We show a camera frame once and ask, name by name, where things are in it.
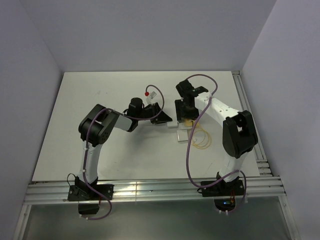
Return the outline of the white USB charger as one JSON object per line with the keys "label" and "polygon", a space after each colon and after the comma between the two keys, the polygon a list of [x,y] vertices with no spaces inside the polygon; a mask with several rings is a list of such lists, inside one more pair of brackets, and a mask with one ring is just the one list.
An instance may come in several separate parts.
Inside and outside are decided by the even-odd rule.
{"label": "white USB charger", "polygon": [[187,129],[179,129],[176,131],[177,133],[177,141],[179,143],[182,142],[188,142],[189,141],[189,135],[188,135],[188,130]]}
{"label": "white USB charger", "polygon": [[170,121],[170,122],[167,122],[166,123],[166,126],[169,128],[169,129],[176,129],[178,128],[178,122],[177,121]]}

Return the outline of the white cube socket adapter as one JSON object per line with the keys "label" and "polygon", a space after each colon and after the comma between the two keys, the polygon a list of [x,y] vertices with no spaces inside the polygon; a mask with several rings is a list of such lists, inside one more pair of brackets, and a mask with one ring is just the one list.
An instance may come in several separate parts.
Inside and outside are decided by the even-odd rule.
{"label": "white cube socket adapter", "polygon": [[190,130],[192,128],[192,127],[185,127],[185,124],[184,124],[185,120],[189,120],[189,119],[184,119],[182,120],[182,122],[178,123],[179,130]]}

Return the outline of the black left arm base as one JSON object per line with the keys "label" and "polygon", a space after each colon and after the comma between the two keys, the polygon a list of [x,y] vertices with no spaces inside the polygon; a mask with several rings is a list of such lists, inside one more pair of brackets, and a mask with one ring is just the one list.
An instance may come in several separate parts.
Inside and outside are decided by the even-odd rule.
{"label": "black left arm base", "polygon": [[[98,184],[95,186],[96,191],[106,196],[109,200],[112,200],[114,193],[113,184]],[[75,185],[71,185],[69,188],[69,193],[67,200],[69,202],[78,202],[78,201],[98,201],[103,198],[96,192],[89,190],[88,193],[79,189]]]}

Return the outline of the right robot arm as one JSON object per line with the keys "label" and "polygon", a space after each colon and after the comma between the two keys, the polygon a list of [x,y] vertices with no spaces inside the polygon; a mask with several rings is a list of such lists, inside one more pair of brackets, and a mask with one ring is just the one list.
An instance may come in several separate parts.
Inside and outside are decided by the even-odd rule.
{"label": "right robot arm", "polygon": [[233,190],[233,181],[239,177],[248,153],[258,144],[252,114],[248,110],[240,111],[228,106],[205,87],[193,87],[187,79],[179,82],[175,88],[181,97],[181,100],[174,101],[179,123],[194,120],[197,124],[207,114],[222,128],[225,157],[217,173],[217,178],[222,179],[216,183],[216,189],[220,194],[227,195]]}

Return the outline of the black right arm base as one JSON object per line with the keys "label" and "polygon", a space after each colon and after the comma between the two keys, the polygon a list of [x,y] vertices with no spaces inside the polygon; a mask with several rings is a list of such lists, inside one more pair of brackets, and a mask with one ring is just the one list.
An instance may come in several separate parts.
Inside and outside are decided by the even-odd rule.
{"label": "black right arm base", "polygon": [[243,196],[245,193],[244,183],[241,179],[237,178],[231,182],[221,182],[207,188],[199,188],[198,193],[203,197],[231,197]]}

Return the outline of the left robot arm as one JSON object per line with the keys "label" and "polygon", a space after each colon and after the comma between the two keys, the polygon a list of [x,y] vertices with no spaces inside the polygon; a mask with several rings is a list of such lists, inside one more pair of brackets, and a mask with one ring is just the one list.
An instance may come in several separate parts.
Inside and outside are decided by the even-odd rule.
{"label": "left robot arm", "polygon": [[112,130],[118,128],[131,133],[139,121],[147,120],[157,125],[171,122],[172,118],[163,112],[157,102],[144,105],[141,98],[134,97],[123,113],[96,104],[80,122],[78,131],[84,143],[84,159],[74,184],[82,197],[91,200],[98,193],[96,185],[100,152]]}

